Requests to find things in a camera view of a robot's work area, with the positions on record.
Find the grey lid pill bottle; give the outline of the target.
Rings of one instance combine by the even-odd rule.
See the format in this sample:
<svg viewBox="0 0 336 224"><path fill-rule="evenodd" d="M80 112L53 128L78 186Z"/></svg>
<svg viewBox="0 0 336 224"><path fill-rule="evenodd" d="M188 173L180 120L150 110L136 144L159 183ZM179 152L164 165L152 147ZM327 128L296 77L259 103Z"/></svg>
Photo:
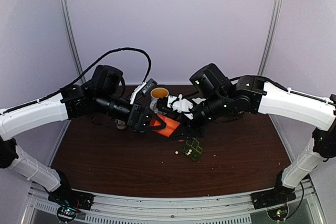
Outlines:
<svg viewBox="0 0 336 224"><path fill-rule="evenodd" d="M126 123L121 120L116 120L116 126L118 130L125 130L127 128Z"/></svg>

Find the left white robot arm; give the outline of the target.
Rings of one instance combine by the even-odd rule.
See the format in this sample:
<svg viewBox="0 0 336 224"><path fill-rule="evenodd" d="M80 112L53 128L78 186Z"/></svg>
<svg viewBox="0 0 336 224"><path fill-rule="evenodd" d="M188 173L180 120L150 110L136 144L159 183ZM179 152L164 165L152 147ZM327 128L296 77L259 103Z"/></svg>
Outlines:
<svg viewBox="0 0 336 224"><path fill-rule="evenodd" d="M137 86L129 101L116 97L123 72L115 67L99 65L91 80L79 86L71 84L50 98L20 105L18 109L1 110L1 168L12 169L28 180L54 192L64 205L71 205L76 197L65 175L51 169L27 154L14 137L39 126L101 113L124 122L135 131L153 129L152 119L158 116L148 107L137 104L137 94L148 94L157 82L149 79Z"/></svg>

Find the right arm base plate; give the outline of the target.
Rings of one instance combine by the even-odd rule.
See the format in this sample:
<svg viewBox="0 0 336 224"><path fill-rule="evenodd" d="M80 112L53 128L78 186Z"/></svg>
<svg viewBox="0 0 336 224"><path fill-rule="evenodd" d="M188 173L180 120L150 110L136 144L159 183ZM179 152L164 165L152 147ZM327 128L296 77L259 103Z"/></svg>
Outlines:
<svg viewBox="0 0 336 224"><path fill-rule="evenodd" d="M291 193L277 193L273 189L260 191L251 194L254 209L268 208L276 205L285 204L288 201L296 199L296 194Z"/></svg>

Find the orange pill bottle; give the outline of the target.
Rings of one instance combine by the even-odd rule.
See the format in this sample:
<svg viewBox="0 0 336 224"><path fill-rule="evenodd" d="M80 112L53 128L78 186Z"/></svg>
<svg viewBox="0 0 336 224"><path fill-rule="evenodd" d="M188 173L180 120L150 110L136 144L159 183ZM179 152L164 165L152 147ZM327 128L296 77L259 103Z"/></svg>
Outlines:
<svg viewBox="0 0 336 224"><path fill-rule="evenodd" d="M165 115L158 114L159 119L152 118L150 122L150 129L165 137L171 137L173 133L180 126L180 122L168 118Z"/></svg>

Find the green weekly pill organizer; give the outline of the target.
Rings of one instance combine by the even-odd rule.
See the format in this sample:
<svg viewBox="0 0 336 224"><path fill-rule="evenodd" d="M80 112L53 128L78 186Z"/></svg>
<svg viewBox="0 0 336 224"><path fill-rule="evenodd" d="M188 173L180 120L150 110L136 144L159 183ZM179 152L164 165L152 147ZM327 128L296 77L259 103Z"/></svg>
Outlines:
<svg viewBox="0 0 336 224"><path fill-rule="evenodd" d="M203 148L200 146L199 141L187 140L180 148L180 151L190 160L198 162L203 153Z"/></svg>

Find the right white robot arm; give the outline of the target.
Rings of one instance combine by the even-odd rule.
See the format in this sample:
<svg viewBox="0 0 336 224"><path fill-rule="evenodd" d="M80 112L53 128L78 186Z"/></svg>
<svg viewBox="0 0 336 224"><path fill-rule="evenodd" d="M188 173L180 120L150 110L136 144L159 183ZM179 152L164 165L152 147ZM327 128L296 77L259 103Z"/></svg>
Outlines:
<svg viewBox="0 0 336 224"><path fill-rule="evenodd" d="M263 76L245 75L232 83L214 63L190 77L201 98L189 101L182 94L169 96L167 107L185 116L181 132L198 137L203 125L241 112L279 115L315 126L307 147L278 174L269 199L279 204L319 163L335 157L335 95L329 98L293 91Z"/></svg>

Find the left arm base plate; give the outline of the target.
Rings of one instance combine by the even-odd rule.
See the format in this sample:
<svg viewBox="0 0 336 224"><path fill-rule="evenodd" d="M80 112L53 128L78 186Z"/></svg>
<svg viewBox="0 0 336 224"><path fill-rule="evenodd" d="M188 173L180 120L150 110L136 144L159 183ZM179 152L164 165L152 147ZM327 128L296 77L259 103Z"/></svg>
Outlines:
<svg viewBox="0 0 336 224"><path fill-rule="evenodd" d="M72 191L70 194L55 194L52 192L48 193L48 200L74 210L90 210L94 195L80 191Z"/></svg>

